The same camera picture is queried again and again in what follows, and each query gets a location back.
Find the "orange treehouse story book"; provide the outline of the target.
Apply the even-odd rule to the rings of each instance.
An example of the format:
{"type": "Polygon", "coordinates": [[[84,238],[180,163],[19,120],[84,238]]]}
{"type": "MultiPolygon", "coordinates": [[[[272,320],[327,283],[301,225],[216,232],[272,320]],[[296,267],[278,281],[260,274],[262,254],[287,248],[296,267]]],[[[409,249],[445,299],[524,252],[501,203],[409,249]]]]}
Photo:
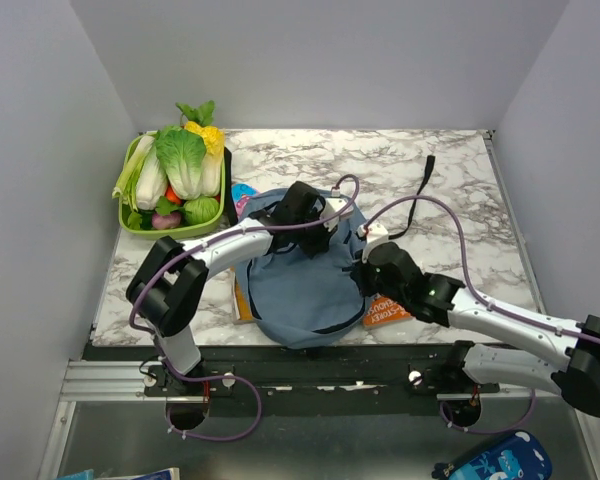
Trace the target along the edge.
{"type": "Polygon", "coordinates": [[[376,295],[363,318],[362,325],[365,329],[374,329],[408,321],[411,318],[411,314],[395,301],[376,295]]]}

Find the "blue student backpack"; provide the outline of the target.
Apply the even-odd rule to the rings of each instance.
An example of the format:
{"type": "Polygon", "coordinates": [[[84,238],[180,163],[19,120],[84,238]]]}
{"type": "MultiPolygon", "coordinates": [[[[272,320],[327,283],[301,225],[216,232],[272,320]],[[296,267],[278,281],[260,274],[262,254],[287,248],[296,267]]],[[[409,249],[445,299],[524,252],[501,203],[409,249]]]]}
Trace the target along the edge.
{"type": "MultiPolygon", "coordinates": [[[[290,187],[252,197],[240,220],[281,200],[290,187]]],[[[326,253],[308,258],[296,247],[232,267],[259,329],[287,348],[321,347],[341,339],[363,320],[375,297],[362,296],[350,278],[365,245],[356,231],[368,224],[349,197],[343,197],[354,213],[339,223],[326,253]]]]}

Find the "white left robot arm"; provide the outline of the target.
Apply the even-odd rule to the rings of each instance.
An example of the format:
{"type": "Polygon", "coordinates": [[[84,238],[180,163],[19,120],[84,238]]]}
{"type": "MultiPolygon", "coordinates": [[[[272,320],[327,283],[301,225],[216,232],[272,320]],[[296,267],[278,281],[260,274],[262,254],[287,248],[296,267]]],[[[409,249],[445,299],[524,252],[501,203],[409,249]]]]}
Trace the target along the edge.
{"type": "Polygon", "coordinates": [[[237,225],[185,245],[169,236],[158,240],[126,291],[130,324],[147,321],[159,355],[170,365],[167,382],[181,395],[194,393],[202,380],[202,356],[189,324],[207,281],[242,262],[289,245],[329,247],[347,200],[334,188],[327,197],[294,183],[281,200],[248,214],[237,225]]]}

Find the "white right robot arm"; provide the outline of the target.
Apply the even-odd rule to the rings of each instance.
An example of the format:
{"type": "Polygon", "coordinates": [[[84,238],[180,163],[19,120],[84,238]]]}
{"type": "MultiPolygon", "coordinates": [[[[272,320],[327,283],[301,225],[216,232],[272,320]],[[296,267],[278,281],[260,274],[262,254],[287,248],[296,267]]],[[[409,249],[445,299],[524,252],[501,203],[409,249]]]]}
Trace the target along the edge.
{"type": "Polygon", "coordinates": [[[447,389],[523,386],[600,418],[600,317],[576,321],[498,303],[461,280],[422,271],[394,242],[356,252],[351,277],[361,294],[385,296],[421,322],[500,341],[457,343],[439,370],[447,389]]]}

